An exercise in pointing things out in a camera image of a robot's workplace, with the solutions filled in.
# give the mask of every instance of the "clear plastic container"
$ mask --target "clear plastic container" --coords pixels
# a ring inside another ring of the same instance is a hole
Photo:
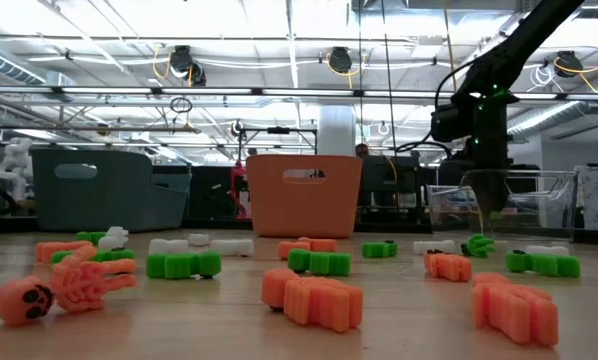
[[[460,186],[428,186],[430,221],[435,231],[572,240],[576,177],[572,171],[470,171]],[[501,205],[501,211],[486,209]]]

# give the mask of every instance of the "orange bin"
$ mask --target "orange bin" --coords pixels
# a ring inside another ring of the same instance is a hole
[[[255,232],[271,237],[349,237],[355,225],[362,163],[352,156],[248,157]]]

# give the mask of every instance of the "table surface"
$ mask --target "table surface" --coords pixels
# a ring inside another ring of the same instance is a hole
[[[261,303],[265,270],[284,267],[279,239],[255,239],[252,258],[224,258],[214,280],[149,280],[144,260],[152,238],[185,238],[190,231],[133,234],[137,287],[109,293],[104,310],[66,315],[54,306],[42,321],[8,328],[0,322],[0,359],[598,359],[598,246],[569,245],[582,265],[581,279],[507,274],[553,295],[559,308],[560,344],[518,346],[502,333],[475,329],[470,285],[431,279],[416,240],[464,240],[463,234],[355,234],[339,250],[352,253],[352,274],[341,278],[364,290],[364,318],[345,334],[301,327]],[[212,239],[253,238],[248,231],[208,231]],[[71,240],[67,234],[0,234],[0,284],[35,274],[38,241]],[[364,259],[361,244],[395,240],[396,258]],[[489,259],[473,259],[473,272],[505,273],[506,249],[549,241],[503,241]]]

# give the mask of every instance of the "skull eye socket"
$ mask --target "skull eye socket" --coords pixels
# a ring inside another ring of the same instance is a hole
[[[33,306],[28,311],[26,311],[26,318],[27,319],[36,319],[43,313],[43,310],[39,306]]]
[[[23,294],[23,302],[31,304],[39,299],[39,292],[37,290],[28,290]]]

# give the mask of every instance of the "orange skull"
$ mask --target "orange skull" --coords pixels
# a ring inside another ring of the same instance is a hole
[[[10,280],[0,287],[0,318],[7,325],[23,325],[43,317],[52,304],[48,284],[36,276]]]

